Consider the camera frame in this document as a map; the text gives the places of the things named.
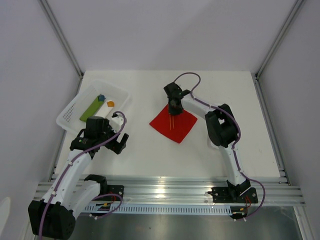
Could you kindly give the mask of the orange plastic fork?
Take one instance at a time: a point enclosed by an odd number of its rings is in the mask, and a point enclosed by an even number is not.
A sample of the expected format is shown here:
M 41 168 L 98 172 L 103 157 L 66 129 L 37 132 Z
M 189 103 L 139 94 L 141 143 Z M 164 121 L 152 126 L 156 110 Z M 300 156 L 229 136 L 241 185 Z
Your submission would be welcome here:
M 169 114 L 169 129 L 172 130 L 172 116 Z

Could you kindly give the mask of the red paper napkin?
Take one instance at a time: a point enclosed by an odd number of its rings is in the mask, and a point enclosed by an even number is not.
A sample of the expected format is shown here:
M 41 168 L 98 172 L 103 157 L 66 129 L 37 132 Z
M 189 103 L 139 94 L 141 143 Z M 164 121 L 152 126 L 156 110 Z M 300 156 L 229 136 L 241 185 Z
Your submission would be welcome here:
M 174 129 L 170 130 L 168 104 L 149 123 L 149 125 L 169 140 L 180 144 L 192 130 L 198 118 L 186 110 L 180 115 L 174 115 Z

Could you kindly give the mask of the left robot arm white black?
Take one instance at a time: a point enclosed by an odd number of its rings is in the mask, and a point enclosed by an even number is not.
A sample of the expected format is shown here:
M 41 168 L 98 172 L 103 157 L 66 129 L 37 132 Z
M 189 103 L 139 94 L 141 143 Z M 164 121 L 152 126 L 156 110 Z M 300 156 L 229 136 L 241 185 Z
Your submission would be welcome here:
M 110 191 L 106 177 L 90 174 L 81 188 L 77 183 L 95 154 L 105 147 L 119 155 L 126 147 L 128 134 L 123 131 L 127 119 L 123 112 L 116 111 L 111 118 L 91 116 L 86 120 L 70 144 L 70 152 L 62 171 L 41 200 L 32 200 L 28 206 L 28 216 L 32 233 L 55 240 L 67 240 L 71 237 L 77 218 L 84 208 L 95 200 L 111 198 L 123 201 L 121 194 Z

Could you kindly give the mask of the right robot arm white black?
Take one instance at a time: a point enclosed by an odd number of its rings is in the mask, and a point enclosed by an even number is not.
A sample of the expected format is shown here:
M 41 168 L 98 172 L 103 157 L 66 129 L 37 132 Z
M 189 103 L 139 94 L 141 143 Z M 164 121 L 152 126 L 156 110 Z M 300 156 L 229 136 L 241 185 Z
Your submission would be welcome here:
M 228 196 L 234 202 L 241 201 L 246 197 L 251 184 L 242 171 L 242 164 L 237 155 L 241 130 L 230 106 L 210 105 L 192 95 L 190 90 L 182 90 L 174 82 L 165 86 L 164 91 L 168 98 L 168 112 L 171 115 L 177 116 L 186 110 L 205 120 L 208 138 L 218 147 L 224 160 Z

